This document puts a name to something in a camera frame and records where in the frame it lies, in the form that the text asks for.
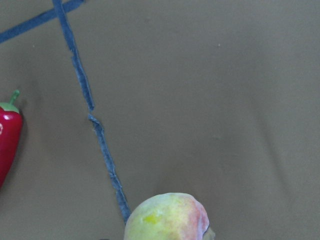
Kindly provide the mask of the yellow pink peach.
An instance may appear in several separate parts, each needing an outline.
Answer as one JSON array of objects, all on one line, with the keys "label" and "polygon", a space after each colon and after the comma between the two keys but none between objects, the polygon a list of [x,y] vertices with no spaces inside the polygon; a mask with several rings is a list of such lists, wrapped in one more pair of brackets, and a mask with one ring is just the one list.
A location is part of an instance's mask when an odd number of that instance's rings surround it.
[{"label": "yellow pink peach", "polygon": [[204,206],[188,193],[158,194],[139,204],[128,218],[125,240],[214,240]]}]

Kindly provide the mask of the red chili pepper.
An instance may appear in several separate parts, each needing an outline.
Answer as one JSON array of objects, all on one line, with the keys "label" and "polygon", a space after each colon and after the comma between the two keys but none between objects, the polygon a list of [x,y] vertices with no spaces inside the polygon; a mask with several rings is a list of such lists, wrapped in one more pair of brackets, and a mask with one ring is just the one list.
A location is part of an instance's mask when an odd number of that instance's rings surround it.
[{"label": "red chili pepper", "polygon": [[13,92],[9,102],[0,103],[0,187],[13,164],[20,141],[23,117],[15,106],[20,91]]}]

